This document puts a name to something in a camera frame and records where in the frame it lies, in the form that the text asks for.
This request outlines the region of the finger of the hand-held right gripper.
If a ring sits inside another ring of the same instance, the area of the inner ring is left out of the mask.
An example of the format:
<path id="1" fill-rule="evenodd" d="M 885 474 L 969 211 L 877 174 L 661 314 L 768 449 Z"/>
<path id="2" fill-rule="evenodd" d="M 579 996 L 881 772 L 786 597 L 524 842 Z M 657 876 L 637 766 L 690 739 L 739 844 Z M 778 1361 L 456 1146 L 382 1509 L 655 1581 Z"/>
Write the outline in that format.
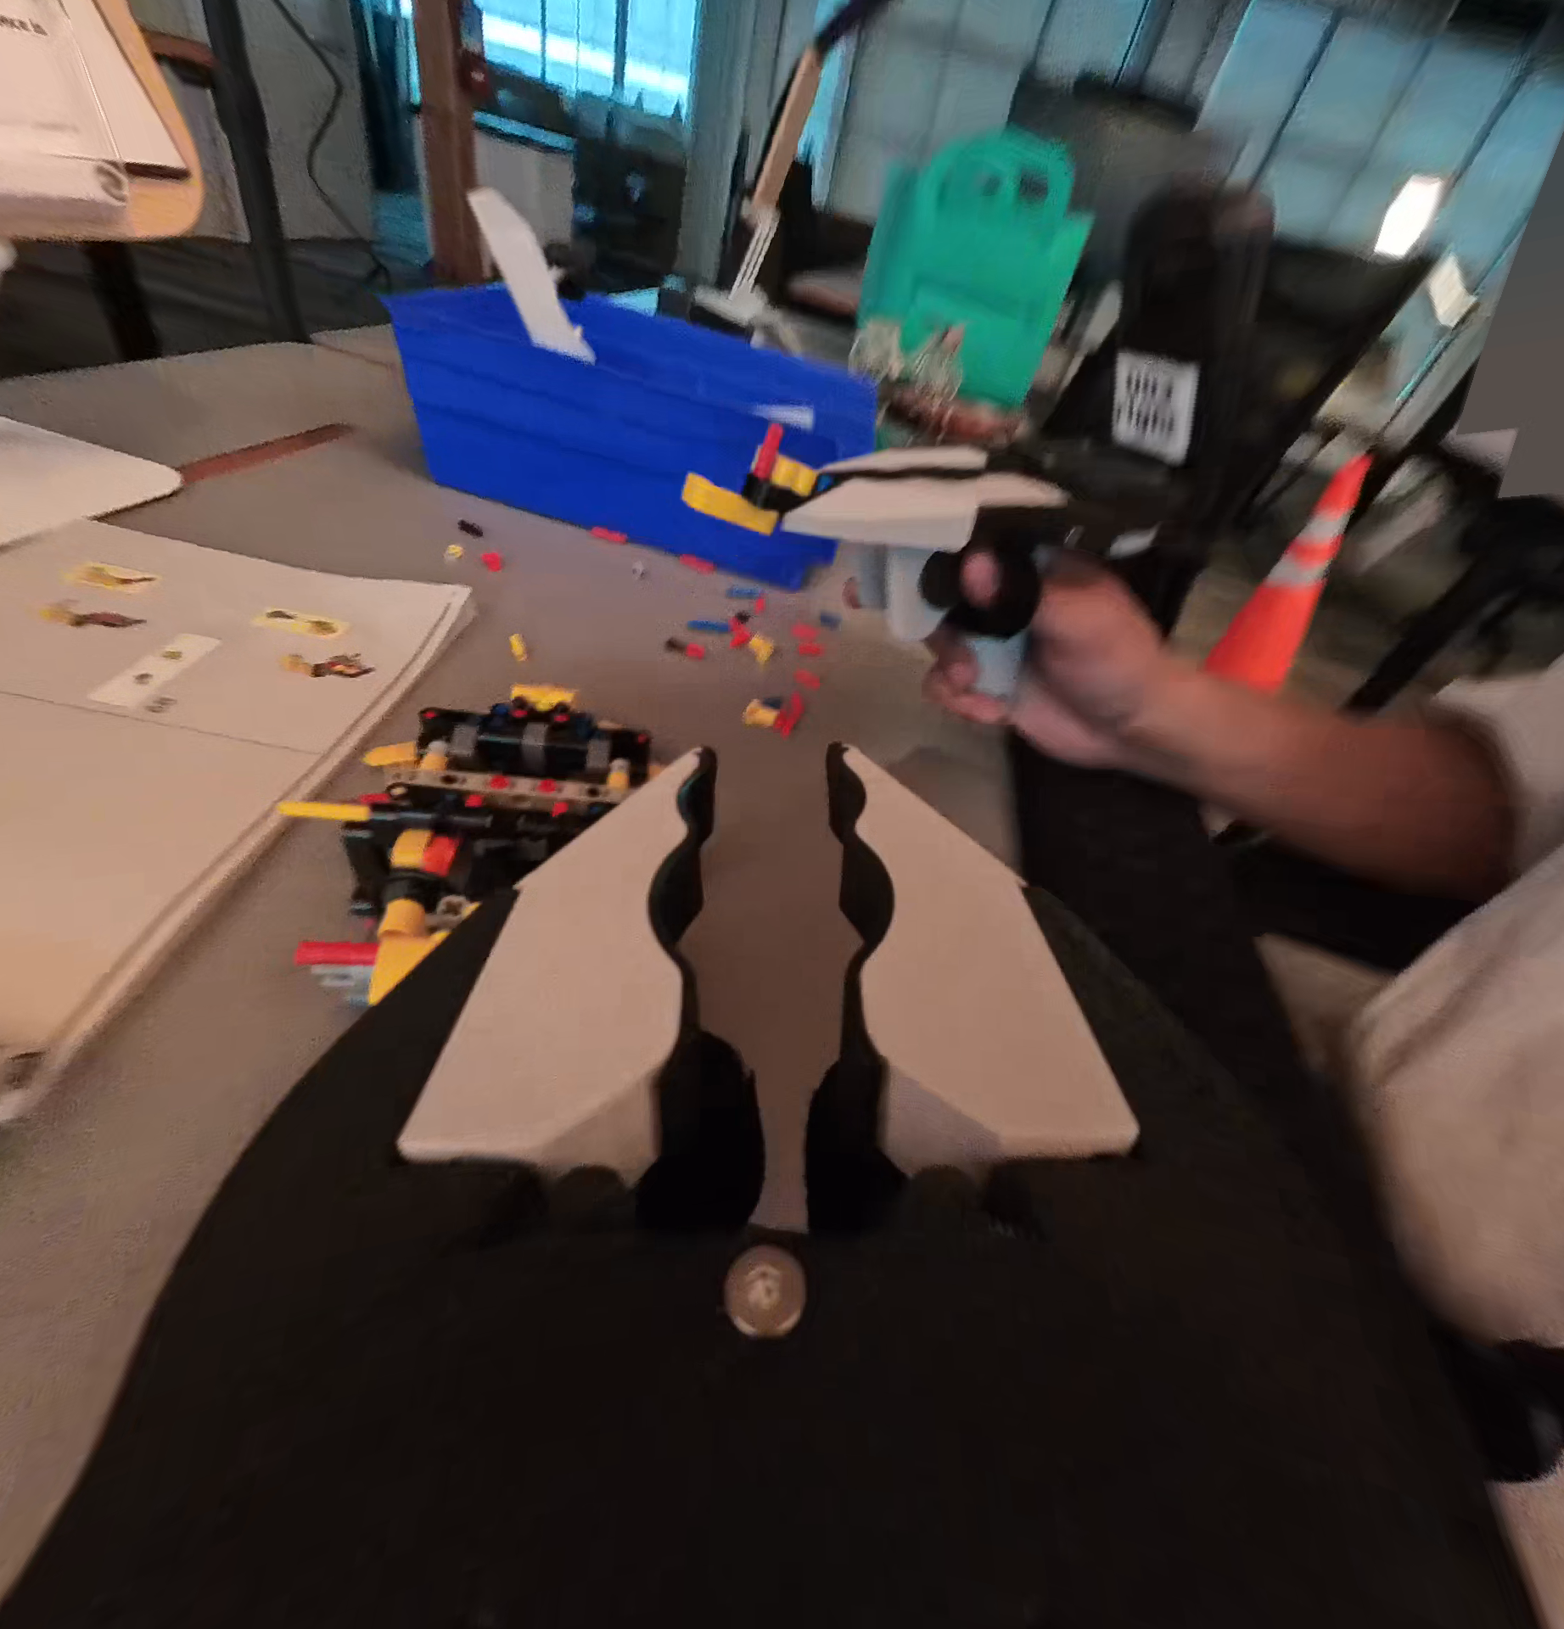
<path id="1" fill-rule="evenodd" d="M 955 554 L 987 511 L 1057 513 L 1070 496 L 1022 474 L 866 474 L 834 480 L 780 523 L 780 533 Z"/>
<path id="2" fill-rule="evenodd" d="M 987 472 L 990 453 L 977 445 L 909 445 L 834 460 L 817 484 L 850 480 L 975 480 Z"/>

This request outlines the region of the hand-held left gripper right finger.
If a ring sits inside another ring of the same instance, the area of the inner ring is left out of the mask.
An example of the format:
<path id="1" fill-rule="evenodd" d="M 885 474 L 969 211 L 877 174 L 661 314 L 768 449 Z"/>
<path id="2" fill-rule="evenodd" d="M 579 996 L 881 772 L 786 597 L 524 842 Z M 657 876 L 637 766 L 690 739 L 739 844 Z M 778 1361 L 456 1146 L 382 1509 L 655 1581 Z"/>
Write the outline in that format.
<path id="1" fill-rule="evenodd" d="M 1020 877 L 856 747 L 831 747 L 827 786 L 862 942 L 842 1049 L 873 1076 L 873 1148 L 895 1166 L 1133 1152 L 1137 1117 Z"/>

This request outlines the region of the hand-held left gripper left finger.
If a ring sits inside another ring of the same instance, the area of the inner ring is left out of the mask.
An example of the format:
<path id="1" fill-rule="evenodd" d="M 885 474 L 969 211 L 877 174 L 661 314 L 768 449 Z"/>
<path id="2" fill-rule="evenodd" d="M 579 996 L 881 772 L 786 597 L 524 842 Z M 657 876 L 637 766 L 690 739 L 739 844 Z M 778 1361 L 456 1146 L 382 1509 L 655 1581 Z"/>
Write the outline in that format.
<path id="1" fill-rule="evenodd" d="M 645 1172 L 655 1088 L 694 1020 L 676 948 L 702 907 L 715 755 L 692 749 L 515 891 L 398 1135 L 411 1166 Z"/>

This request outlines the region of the yellow lego angled beam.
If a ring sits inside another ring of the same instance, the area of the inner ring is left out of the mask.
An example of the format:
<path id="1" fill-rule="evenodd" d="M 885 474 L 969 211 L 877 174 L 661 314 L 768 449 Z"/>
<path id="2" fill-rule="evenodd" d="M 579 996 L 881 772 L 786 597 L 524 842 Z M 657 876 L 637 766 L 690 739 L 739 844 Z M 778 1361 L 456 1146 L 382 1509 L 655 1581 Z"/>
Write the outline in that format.
<path id="1" fill-rule="evenodd" d="M 680 501 L 710 523 L 760 536 L 772 535 L 782 515 L 758 513 L 749 505 L 743 497 L 743 482 L 737 488 L 727 488 L 702 474 L 688 474 L 682 482 Z"/>

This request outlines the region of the lego car model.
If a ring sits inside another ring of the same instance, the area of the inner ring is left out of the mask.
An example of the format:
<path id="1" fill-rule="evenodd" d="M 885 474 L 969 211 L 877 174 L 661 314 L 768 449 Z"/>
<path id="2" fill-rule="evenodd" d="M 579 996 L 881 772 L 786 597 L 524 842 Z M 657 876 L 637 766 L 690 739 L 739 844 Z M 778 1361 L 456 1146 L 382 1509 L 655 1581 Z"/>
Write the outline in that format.
<path id="1" fill-rule="evenodd" d="M 281 815 L 339 833 L 349 940 L 304 940 L 292 965 L 359 1008 L 380 1004 L 478 907 L 522 883 L 655 776 L 653 735 L 519 685 L 487 710 L 423 710 L 409 743 L 372 749 L 355 801 Z"/>

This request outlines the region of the scattered small lego pieces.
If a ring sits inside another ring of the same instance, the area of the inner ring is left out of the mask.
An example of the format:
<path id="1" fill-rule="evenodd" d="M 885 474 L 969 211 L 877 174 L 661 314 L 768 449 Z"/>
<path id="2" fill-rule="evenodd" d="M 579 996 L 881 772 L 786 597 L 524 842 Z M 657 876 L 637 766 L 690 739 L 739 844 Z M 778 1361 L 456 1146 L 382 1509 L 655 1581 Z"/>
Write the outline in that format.
<path id="1" fill-rule="evenodd" d="M 470 521 L 458 521 L 458 533 L 470 540 L 485 540 L 485 531 Z M 616 533 L 606 527 L 591 529 L 589 535 L 595 540 L 604 540 L 606 544 L 626 546 L 630 544 L 624 533 Z M 462 560 L 464 550 L 462 546 L 450 544 L 446 548 L 446 560 Z M 501 572 L 503 560 L 497 552 L 481 552 L 480 564 L 483 570 Z M 692 558 L 692 556 L 678 556 L 676 558 L 684 568 L 696 572 L 700 575 L 712 575 L 714 566 L 708 560 Z M 708 657 L 708 640 L 725 640 L 731 651 L 749 651 L 755 665 L 764 667 L 776 653 L 776 642 L 764 636 L 760 630 L 755 628 L 755 618 L 758 618 L 766 611 L 766 593 L 764 591 L 749 591 L 745 587 L 733 589 L 727 599 L 733 597 L 733 611 L 729 611 L 719 620 L 690 620 L 686 624 L 686 634 L 696 636 L 692 640 L 680 638 L 667 638 L 665 653 L 678 657 L 686 663 L 702 663 Z M 817 624 L 801 624 L 801 634 L 794 632 L 797 644 L 797 655 L 801 659 L 813 661 L 821 655 L 819 642 L 813 640 L 817 634 Z M 786 694 L 778 694 L 774 698 L 756 698 L 745 706 L 743 724 L 747 729 L 766 729 L 780 737 L 792 737 L 805 716 L 805 698 L 803 690 L 819 690 L 819 675 L 809 669 L 797 671 L 794 675 L 794 688 Z M 515 685 L 511 688 L 511 704 L 509 710 L 513 718 L 538 718 L 538 720 L 569 720 L 575 718 L 579 712 L 577 696 L 569 688 L 552 686 L 552 685 Z"/>

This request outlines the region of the lego instruction booklet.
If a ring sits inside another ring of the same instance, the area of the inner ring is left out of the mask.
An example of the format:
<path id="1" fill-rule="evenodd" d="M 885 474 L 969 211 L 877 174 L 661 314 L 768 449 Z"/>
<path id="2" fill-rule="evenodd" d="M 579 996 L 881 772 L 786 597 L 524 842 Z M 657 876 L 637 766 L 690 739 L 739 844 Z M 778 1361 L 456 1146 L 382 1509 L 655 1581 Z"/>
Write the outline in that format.
<path id="1" fill-rule="evenodd" d="M 0 550 L 0 1125 L 472 616 L 97 521 Z"/>

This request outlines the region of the person's right hand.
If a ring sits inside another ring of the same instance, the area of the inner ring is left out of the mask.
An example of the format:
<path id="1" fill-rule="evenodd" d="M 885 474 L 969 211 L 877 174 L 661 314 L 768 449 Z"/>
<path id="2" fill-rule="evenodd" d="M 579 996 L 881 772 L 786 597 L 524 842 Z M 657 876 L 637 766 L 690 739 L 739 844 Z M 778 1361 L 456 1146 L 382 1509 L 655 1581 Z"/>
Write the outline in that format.
<path id="1" fill-rule="evenodd" d="M 981 659 L 957 632 L 934 632 L 928 651 L 922 696 L 955 718 L 1004 727 L 1063 764 L 1178 782 L 1178 706 L 1199 675 L 1096 562 L 1061 554 L 1043 572 L 1006 700 L 987 694 Z"/>

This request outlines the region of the teal container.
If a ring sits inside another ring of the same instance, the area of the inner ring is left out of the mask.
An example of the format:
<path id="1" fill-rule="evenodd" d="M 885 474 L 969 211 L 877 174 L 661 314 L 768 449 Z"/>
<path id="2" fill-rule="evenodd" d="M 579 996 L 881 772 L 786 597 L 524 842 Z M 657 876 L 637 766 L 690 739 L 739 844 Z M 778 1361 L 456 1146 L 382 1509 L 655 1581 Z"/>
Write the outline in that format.
<path id="1" fill-rule="evenodd" d="M 856 324 L 893 328 L 905 357 L 957 330 L 961 394 L 1022 408 L 1094 225 L 1072 192 L 1067 147 L 1014 127 L 893 166 Z"/>

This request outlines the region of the orange traffic cone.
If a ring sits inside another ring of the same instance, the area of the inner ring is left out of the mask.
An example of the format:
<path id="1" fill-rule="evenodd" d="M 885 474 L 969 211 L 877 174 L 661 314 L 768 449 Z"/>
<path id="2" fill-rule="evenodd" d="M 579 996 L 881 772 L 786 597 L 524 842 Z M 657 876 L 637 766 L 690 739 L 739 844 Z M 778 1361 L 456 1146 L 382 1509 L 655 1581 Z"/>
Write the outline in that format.
<path id="1" fill-rule="evenodd" d="M 1281 560 L 1258 583 L 1205 657 L 1203 673 L 1263 694 L 1283 686 L 1314 622 L 1328 572 L 1338 560 L 1371 464 L 1371 455 L 1359 455 L 1328 480 Z"/>

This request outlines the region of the desk lamp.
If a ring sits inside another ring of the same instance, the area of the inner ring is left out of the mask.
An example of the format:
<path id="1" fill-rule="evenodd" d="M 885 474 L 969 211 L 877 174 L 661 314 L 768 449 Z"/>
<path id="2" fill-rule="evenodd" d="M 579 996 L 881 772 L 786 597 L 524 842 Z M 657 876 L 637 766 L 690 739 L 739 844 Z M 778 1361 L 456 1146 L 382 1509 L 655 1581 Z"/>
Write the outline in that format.
<path id="1" fill-rule="evenodd" d="M 786 320 L 772 308 L 760 275 L 776 246 L 784 221 L 784 194 L 797 156 L 799 141 L 809 123 L 825 65 L 831 53 L 854 34 L 862 32 L 887 8 L 885 3 L 844 3 L 817 26 L 797 53 L 786 90 L 776 98 L 762 160 L 751 186 L 739 195 L 735 225 L 745 231 L 743 256 L 719 283 L 694 287 L 686 318 L 692 326 L 719 336 L 739 336 L 753 342 L 770 336 L 784 349 L 792 347 Z"/>

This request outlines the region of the blue plastic bin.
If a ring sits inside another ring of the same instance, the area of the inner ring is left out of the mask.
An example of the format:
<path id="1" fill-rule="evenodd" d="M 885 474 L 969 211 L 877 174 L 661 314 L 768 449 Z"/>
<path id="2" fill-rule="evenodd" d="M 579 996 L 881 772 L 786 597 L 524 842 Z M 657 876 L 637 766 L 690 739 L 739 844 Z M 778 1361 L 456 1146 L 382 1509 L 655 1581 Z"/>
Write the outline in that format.
<path id="1" fill-rule="evenodd" d="M 803 466 L 873 453 L 870 383 L 602 297 L 565 312 L 593 361 L 534 345 L 501 285 L 386 299 L 435 484 L 772 589 L 833 564 L 833 540 L 710 517 L 682 490 L 739 494 L 776 412 L 809 414 L 780 443 Z"/>

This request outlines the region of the white paper slip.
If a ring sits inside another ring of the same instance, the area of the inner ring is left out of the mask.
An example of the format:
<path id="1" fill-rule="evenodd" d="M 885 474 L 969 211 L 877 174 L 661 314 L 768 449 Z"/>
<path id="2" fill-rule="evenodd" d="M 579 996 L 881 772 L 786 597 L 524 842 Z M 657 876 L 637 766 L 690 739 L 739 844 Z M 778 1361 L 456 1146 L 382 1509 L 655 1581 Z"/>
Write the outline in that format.
<path id="1" fill-rule="evenodd" d="M 595 363 L 595 351 L 558 297 L 556 270 L 530 223 L 491 188 L 468 192 L 466 203 L 526 340 L 550 355 Z"/>

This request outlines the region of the printed instruction sheet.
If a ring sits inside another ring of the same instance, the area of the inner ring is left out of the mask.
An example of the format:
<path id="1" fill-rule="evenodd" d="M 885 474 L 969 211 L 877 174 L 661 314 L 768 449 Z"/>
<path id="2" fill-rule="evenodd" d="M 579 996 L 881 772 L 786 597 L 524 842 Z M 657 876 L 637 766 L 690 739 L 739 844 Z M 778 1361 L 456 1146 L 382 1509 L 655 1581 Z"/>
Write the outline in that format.
<path id="1" fill-rule="evenodd" d="M 93 3 L 0 3 L 0 156 L 189 172 L 173 133 Z"/>

